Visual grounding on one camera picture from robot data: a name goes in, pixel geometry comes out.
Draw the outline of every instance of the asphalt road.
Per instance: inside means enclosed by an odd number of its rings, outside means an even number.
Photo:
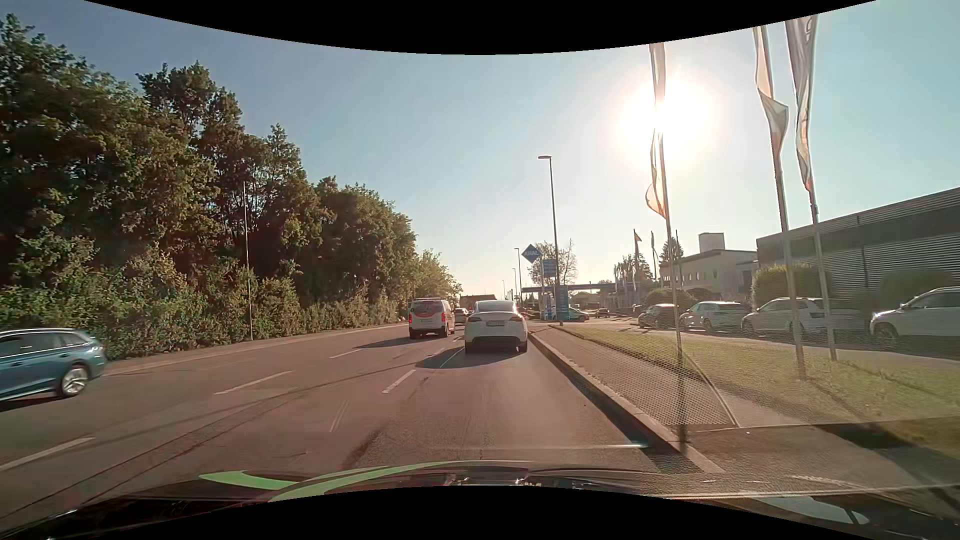
[[[111,363],[72,399],[0,403],[0,530],[214,471],[443,459],[656,472],[536,348],[463,353],[406,325]]]

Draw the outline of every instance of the window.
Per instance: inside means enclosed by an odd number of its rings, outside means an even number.
[[[39,353],[40,351],[49,351],[62,347],[57,335],[45,331],[38,333],[23,334],[23,346],[20,348],[24,353]]]
[[[12,335],[0,339],[0,358],[20,354],[20,336]]]
[[[72,332],[58,333],[57,337],[60,339],[63,347],[72,347],[86,343],[85,339]]]

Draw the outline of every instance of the white building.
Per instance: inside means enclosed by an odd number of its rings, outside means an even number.
[[[674,268],[680,288],[705,289],[719,300],[748,300],[756,251],[727,249],[723,233],[701,233],[697,239],[700,253],[681,258]],[[670,266],[662,265],[660,275],[669,282]]]

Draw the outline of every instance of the car hood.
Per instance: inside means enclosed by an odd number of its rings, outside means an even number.
[[[756,486],[768,487],[757,490]],[[435,461],[321,475],[223,471],[81,506],[3,538],[92,538],[180,517],[244,506],[370,489],[495,485],[565,487],[658,496],[746,510],[873,538],[955,537],[958,486],[870,490],[829,479],[670,475],[529,461]]]

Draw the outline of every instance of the blue sky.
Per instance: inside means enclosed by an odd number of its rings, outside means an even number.
[[[512,288],[515,247],[553,237],[545,161],[554,156],[557,229],[580,281],[611,277],[646,208],[653,107],[645,45],[531,56],[407,55],[251,37],[79,0],[3,0],[99,69],[134,73],[200,61],[234,91],[247,129],[283,125],[313,181],[366,184],[413,218],[470,294]],[[960,2],[876,0],[820,17],[810,147],[822,219],[956,187]],[[769,27],[775,96],[795,101],[783,25]],[[666,44],[666,136],[674,227],[755,249],[780,229],[749,29]],[[794,155],[783,152],[791,227],[810,222]]]

